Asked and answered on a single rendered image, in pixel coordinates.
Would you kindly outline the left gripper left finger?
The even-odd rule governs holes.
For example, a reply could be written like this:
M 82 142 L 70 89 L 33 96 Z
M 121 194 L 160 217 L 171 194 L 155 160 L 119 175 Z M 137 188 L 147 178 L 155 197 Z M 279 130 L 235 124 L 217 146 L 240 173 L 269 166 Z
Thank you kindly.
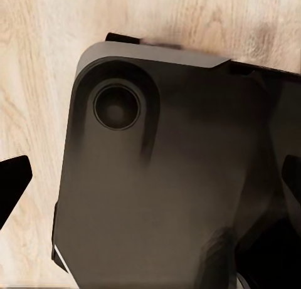
M 0 230 L 33 178 L 27 155 L 0 162 Z

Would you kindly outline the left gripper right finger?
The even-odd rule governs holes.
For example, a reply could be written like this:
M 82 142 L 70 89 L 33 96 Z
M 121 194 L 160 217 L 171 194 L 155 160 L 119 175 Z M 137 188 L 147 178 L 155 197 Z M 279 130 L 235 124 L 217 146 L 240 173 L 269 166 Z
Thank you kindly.
M 281 177 L 301 205 L 301 157 L 286 155 Z

